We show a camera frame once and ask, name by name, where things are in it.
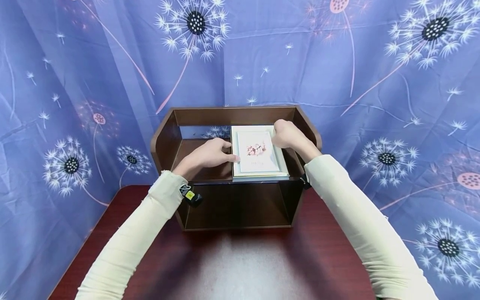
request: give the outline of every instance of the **person's right hand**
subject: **person's right hand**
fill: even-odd
[[[315,144],[291,121],[280,119],[275,122],[274,128],[275,136],[272,138],[273,145],[279,148],[292,148],[301,156],[305,163],[322,155]]]

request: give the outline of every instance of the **stack of cards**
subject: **stack of cards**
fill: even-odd
[[[233,163],[233,182],[288,180],[282,149],[273,146],[273,125],[232,126],[232,153],[240,157]]]

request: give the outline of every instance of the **dandelion print fabric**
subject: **dandelion print fabric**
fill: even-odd
[[[2,1],[0,299],[47,299],[154,182],[168,109],[268,105],[303,108],[439,299],[480,299],[479,56],[480,0]]]

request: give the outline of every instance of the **brown wooden desk organizer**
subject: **brown wooden desk organizer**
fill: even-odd
[[[318,149],[322,139],[299,106],[171,108],[150,144],[158,173],[172,170],[206,139],[182,139],[180,126],[272,125],[292,121]],[[283,149],[290,179],[275,183],[232,183],[232,165],[200,171],[190,184],[203,197],[197,208],[182,202],[175,213],[183,230],[291,227],[303,195],[301,158]]]

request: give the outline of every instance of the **hand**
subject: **hand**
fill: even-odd
[[[223,148],[230,147],[232,147],[231,143],[220,138],[208,140],[187,155],[173,170],[173,173],[187,179],[186,177],[193,177],[194,173],[201,168],[212,168],[226,162],[239,161],[240,158],[238,156],[226,154],[222,151]]]
[[[272,138],[273,145],[280,148],[292,148],[301,156],[305,163],[322,155],[315,144],[291,121],[280,119],[275,122],[274,128],[275,136]]]

